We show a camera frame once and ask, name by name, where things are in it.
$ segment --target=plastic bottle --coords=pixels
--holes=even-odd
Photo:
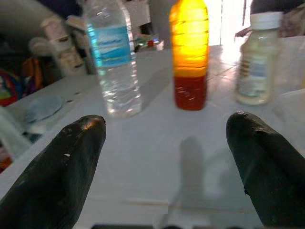
[[[281,12],[250,16],[252,33],[241,47],[242,59],[236,97],[243,104],[268,103],[274,92],[277,57],[280,54]]]
[[[120,0],[84,0],[92,55],[109,114],[119,118],[141,111],[129,13]]]
[[[179,0],[170,14],[175,100],[184,110],[201,110],[207,91],[209,17],[203,0]]]

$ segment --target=plastic container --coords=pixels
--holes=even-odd
[[[236,97],[243,104],[266,104],[272,99],[276,63],[280,54],[281,12],[253,14],[252,33],[241,47]]]
[[[120,0],[86,0],[83,8],[107,111],[118,118],[133,116],[142,100],[128,11]]]
[[[201,110],[207,92],[209,17],[203,0],[179,0],[170,14],[176,105]]]

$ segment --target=plastic water bottle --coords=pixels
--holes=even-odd
[[[129,13],[120,0],[84,0],[92,55],[109,114],[119,118],[141,111]]]

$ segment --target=bottle cap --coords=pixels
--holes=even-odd
[[[250,16],[250,23],[253,30],[270,30],[279,28],[283,12],[256,13]]]

